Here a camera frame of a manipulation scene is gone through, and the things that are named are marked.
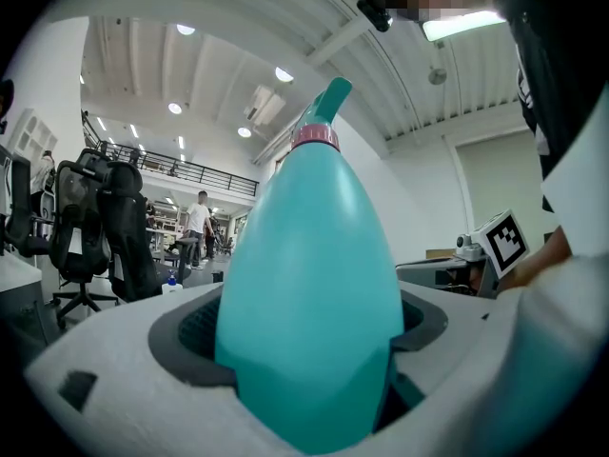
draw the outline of bottle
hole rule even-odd
[[[216,330],[215,362],[235,370],[242,403],[304,453],[373,430],[403,333],[383,228],[330,125],[350,91],[336,78],[295,128],[239,236]]]
[[[175,279],[174,270],[171,270],[169,272],[169,279],[167,279],[167,282],[162,286],[162,288],[163,294],[171,293],[173,291],[181,291],[183,289],[182,285],[178,285]]]

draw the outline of ceiling light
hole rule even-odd
[[[177,27],[178,32],[183,35],[191,35],[194,32],[194,29],[192,27],[183,26],[182,24],[176,24],[175,27]]]
[[[277,79],[279,81],[283,81],[284,83],[289,83],[290,81],[294,80],[294,76],[292,76],[291,74],[286,73],[281,68],[276,68],[275,69],[275,76],[277,76]]]
[[[241,135],[242,137],[251,137],[251,130],[250,129],[246,129],[245,127],[241,127],[239,128],[239,130],[237,130],[237,132],[239,132],[239,135]]]
[[[175,113],[176,115],[182,113],[182,107],[180,107],[177,103],[170,103],[168,107],[171,113]]]
[[[495,12],[484,10],[441,20],[430,20],[423,23],[422,29],[428,41],[437,41],[459,32],[501,22],[505,22],[505,20]]]

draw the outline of floor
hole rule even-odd
[[[202,263],[202,270],[193,270],[184,281],[184,288],[194,288],[201,285],[208,285],[214,282],[214,272],[221,271],[224,276],[230,267],[230,257],[217,255],[212,261]],[[42,291],[45,303],[52,300],[53,292],[59,291],[59,276],[57,269],[51,264],[48,257],[39,257],[37,259],[37,267],[42,270]],[[77,291],[77,285],[67,285],[61,291]],[[89,291],[97,294],[112,295],[109,281],[103,278],[94,278],[89,285]],[[97,302],[101,310],[115,308],[114,302]],[[53,305],[45,305],[42,311],[42,316],[48,317],[48,325],[56,331],[50,335],[54,341],[61,337],[64,333],[57,327],[55,321],[55,313],[59,308]],[[66,317],[67,328],[69,330],[82,322],[89,316],[93,316],[94,312],[88,307],[80,306],[72,311]],[[14,335],[14,344],[17,347],[22,365],[26,366],[38,354],[44,350],[44,338],[40,330],[37,318],[33,308],[24,308],[20,313],[11,316],[9,319],[9,327]]]

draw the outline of pink bottle collar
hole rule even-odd
[[[339,136],[326,124],[310,124],[292,133],[292,150],[309,142],[322,142],[329,144],[338,152],[341,151]]]

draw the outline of small white bottle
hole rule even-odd
[[[163,285],[163,294],[171,293],[172,291],[181,291],[184,289],[182,285],[178,285],[175,280],[175,271],[171,270],[169,272],[169,279]]]

